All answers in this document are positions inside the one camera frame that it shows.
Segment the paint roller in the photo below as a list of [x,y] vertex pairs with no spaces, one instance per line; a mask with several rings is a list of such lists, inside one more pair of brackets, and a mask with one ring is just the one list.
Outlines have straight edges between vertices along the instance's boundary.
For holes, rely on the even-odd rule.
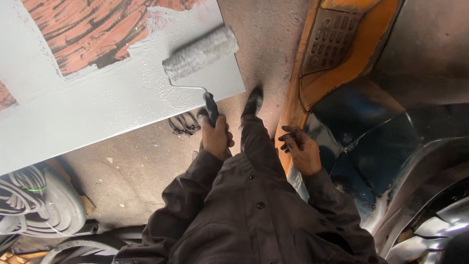
[[[169,77],[169,84],[173,86],[171,80],[176,81],[197,72],[221,58],[235,53],[238,48],[238,40],[230,26],[224,25],[214,30],[199,41],[180,49],[163,61],[163,68]],[[210,123],[215,127],[219,113],[213,94],[203,87],[175,87],[204,89],[205,107],[207,108]]]

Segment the hand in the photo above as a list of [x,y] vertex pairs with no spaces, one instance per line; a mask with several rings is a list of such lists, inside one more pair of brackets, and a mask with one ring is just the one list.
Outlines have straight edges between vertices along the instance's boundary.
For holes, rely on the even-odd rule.
[[280,147],[285,153],[291,153],[293,164],[304,176],[311,176],[322,170],[319,158],[319,146],[302,129],[284,125],[282,129],[288,134],[279,137],[279,141],[285,142]]
[[219,115],[215,128],[210,125],[210,119],[204,118],[202,122],[202,143],[204,149],[220,160],[227,157],[227,148],[235,145],[233,134],[228,131],[227,117]]

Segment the green wire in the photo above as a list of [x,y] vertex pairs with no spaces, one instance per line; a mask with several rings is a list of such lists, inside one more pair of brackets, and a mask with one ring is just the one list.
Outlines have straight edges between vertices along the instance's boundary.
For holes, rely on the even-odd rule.
[[45,190],[46,187],[47,187],[47,185],[40,188],[40,189],[28,189],[26,186],[23,186],[23,189],[26,189],[27,191],[30,191],[30,192],[40,192],[40,191]]

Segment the shoe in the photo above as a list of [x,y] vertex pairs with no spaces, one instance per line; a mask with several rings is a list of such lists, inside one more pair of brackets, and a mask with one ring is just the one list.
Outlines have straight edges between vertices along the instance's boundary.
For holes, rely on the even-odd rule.
[[248,96],[246,106],[241,114],[241,117],[245,115],[255,115],[259,113],[264,102],[264,93],[260,85],[256,86]]
[[208,112],[205,107],[203,107],[196,115],[197,122],[199,122],[200,126],[202,126],[202,123],[204,122],[204,117],[208,117]]

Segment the sleeve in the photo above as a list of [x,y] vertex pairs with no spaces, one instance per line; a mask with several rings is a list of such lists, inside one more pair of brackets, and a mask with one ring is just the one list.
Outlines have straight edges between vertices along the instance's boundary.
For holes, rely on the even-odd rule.
[[333,224],[349,243],[355,256],[369,263],[386,263],[376,253],[373,236],[360,227],[360,215],[352,198],[335,188],[326,170],[312,176],[303,176],[310,198],[308,204]]
[[165,206],[156,210],[142,233],[142,244],[123,247],[115,264],[164,264],[171,247],[202,209],[223,161],[202,150],[187,171],[163,191]]

